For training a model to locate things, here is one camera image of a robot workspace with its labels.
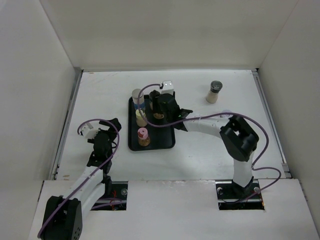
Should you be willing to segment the yellow cap spice bottle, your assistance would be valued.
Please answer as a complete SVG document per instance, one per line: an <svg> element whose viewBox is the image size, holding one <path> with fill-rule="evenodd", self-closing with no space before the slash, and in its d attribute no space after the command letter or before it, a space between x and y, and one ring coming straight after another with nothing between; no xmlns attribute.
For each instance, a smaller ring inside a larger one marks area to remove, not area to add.
<svg viewBox="0 0 320 240"><path fill-rule="evenodd" d="M136 124L140 127L140 128L144 128L148 125L147 121L144 120L144 118L146 119L146 113L143 110L136 110L135 111L135 117L136 117Z"/></svg>

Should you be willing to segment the tall blue label bottle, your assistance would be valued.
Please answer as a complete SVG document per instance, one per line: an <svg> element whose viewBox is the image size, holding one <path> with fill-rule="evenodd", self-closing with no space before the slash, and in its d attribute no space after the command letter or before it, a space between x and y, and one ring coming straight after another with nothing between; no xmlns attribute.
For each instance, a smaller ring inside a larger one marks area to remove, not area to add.
<svg viewBox="0 0 320 240"><path fill-rule="evenodd" d="M144 99L144 93L141 92L141 89L136 88L132 91L132 101L133 106L137 110L140 108L141 110L145 111L146 105L145 105L145 99Z"/></svg>

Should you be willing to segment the pink cap spice bottle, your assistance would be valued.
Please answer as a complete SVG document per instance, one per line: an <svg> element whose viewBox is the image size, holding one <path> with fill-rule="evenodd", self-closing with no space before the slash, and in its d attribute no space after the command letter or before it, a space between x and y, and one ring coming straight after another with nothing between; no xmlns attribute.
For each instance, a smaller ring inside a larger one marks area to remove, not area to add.
<svg viewBox="0 0 320 240"><path fill-rule="evenodd" d="M145 127L140 127L137 130L138 144L142 147L147 147L151 143L149 132Z"/></svg>

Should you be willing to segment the white lid red label jar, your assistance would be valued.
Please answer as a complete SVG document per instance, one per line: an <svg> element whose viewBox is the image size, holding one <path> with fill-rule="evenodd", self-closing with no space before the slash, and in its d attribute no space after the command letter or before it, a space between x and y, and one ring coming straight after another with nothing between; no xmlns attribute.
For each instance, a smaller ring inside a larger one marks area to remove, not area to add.
<svg viewBox="0 0 320 240"><path fill-rule="evenodd" d="M227 115L231 115L232 111L229 110L229 109L225 109L225 110L222 111L222 113L227 114Z"/></svg>

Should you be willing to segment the black knob cap bottle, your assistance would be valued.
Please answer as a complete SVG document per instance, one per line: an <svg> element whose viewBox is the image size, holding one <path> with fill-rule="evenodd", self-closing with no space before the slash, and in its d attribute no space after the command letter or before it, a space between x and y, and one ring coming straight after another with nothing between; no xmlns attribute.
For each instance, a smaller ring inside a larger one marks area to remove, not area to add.
<svg viewBox="0 0 320 240"><path fill-rule="evenodd" d="M153 90L149 93L149 106L153 110L153 101L158 97L160 93L157 90Z"/></svg>

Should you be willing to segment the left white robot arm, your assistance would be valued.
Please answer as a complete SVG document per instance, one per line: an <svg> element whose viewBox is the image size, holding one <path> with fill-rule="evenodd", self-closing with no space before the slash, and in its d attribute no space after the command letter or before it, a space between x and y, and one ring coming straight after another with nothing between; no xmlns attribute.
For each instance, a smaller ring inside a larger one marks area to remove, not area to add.
<svg viewBox="0 0 320 240"><path fill-rule="evenodd" d="M97 122L108 129L96 129L90 120L77 129L77 133L93 145L93 151L82 175L69 190L47 200L42 226L37 234L40 240L78 240L83 220L97 200L105 200L112 195L108 173L119 147L122 126L117 118L98 118Z"/></svg>

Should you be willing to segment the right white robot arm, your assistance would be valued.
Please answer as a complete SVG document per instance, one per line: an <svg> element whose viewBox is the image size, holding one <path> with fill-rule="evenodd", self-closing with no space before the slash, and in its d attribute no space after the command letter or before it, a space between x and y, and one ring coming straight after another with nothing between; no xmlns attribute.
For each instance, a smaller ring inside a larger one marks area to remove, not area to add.
<svg viewBox="0 0 320 240"><path fill-rule="evenodd" d="M167 123L181 131L199 132L220 138L233 158L232 192L238 198L250 193L253 183L253 154L259 137L246 120L237 115L229 118L203 118L192 110L180 108L169 93L155 93L150 97L152 112L163 115Z"/></svg>

